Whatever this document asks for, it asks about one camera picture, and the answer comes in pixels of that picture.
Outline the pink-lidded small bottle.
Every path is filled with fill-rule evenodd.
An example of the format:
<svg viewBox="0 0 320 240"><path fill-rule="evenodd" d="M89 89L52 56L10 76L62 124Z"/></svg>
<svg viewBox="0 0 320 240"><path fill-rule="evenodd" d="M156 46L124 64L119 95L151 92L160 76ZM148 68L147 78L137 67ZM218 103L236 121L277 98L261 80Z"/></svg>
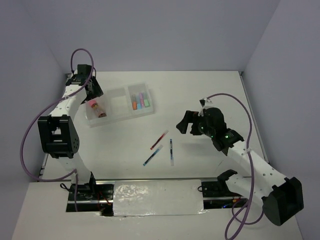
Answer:
<svg viewBox="0 0 320 240"><path fill-rule="evenodd" d="M94 114L98 118L103 118L103 117L107 116L106 112L100 107L100 105L98 104L98 102L95 99L87 101L87 104L91 107Z"/></svg>

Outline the dark blue pen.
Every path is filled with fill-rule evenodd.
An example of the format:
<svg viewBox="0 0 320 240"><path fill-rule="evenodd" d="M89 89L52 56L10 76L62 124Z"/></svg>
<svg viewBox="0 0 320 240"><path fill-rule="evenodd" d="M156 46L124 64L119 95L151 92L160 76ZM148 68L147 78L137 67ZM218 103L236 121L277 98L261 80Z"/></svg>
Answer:
<svg viewBox="0 0 320 240"><path fill-rule="evenodd" d="M169 150L170 150L170 165L174 166L174 156L173 156L173 140L169 140Z"/></svg>

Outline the orange highlighter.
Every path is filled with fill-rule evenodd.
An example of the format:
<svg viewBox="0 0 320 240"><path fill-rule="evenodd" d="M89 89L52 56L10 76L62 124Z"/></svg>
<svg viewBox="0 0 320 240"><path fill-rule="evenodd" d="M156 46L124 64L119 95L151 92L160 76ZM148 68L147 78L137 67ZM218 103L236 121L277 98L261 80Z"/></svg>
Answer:
<svg viewBox="0 0 320 240"><path fill-rule="evenodd" d="M137 110L137 99L135 94L132 95L132 108L133 110Z"/></svg>

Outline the blue highlighter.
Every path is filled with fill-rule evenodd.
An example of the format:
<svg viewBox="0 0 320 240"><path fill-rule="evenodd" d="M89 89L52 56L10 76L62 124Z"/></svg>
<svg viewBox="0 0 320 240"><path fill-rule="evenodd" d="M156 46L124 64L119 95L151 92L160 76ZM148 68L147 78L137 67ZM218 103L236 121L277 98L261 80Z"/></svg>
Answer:
<svg viewBox="0 0 320 240"><path fill-rule="evenodd" d="M138 94L136 95L136 105L137 105L138 110L140 110L142 108L140 96Z"/></svg>

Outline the green highlighter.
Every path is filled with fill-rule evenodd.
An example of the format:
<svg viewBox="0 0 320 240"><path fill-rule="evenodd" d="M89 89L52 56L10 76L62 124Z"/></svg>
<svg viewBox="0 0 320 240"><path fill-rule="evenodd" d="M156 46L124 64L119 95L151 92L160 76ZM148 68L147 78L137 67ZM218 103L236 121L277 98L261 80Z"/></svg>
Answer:
<svg viewBox="0 0 320 240"><path fill-rule="evenodd" d="M143 102L144 102L144 107L145 108L148 108L150 106L148 95L146 93L143 93Z"/></svg>

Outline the pink highlighter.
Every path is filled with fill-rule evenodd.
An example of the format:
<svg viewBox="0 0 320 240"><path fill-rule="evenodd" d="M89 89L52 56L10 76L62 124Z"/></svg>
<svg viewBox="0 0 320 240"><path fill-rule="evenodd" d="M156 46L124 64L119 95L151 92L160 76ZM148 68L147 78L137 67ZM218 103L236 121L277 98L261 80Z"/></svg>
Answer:
<svg viewBox="0 0 320 240"><path fill-rule="evenodd" d="M145 107L145 102L144 102L144 97L143 97L143 93L142 92L139 93L139 99L140 99L141 108L144 108Z"/></svg>

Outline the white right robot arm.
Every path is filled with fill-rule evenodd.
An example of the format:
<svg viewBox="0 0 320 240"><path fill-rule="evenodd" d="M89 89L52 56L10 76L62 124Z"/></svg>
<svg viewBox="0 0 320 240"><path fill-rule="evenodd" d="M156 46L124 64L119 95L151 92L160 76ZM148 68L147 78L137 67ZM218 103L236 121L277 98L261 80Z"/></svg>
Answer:
<svg viewBox="0 0 320 240"><path fill-rule="evenodd" d="M252 202L260 206L276 226L281 226L304 208L302 183L296 177L288 178L278 172L251 150L247 140L227 127L220 109L187 110L176 128L186 134L188 127L193 136L209 137L217 151L251 175L251 179L247 179L232 169L221 173L217 177L217 190L221 195L235 193L249 198L253 191Z"/></svg>

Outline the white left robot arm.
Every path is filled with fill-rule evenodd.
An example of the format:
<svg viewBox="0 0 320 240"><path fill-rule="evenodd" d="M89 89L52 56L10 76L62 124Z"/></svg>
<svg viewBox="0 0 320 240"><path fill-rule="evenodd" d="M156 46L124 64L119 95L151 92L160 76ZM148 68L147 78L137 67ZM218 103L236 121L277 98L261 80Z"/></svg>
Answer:
<svg viewBox="0 0 320 240"><path fill-rule="evenodd" d="M80 138L73 120L82 104L103 95L93 70L90 65L79 64L76 74L66 82L62 101L48 116L37 120L42 150L57 159L66 171L75 171L70 191L88 200L97 196L98 187L93 173L80 157Z"/></svg>

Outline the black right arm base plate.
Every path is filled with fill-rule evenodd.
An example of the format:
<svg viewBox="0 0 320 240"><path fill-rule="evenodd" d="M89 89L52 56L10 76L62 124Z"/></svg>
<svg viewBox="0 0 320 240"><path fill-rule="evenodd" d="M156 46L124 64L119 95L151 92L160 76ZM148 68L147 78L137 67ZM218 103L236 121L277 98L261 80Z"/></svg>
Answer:
<svg viewBox="0 0 320 240"><path fill-rule="evenodd" d="M202 181L197 190L202 193L204 198L243 198L240 194L231 192L224 182L218 180Z"/></svg>

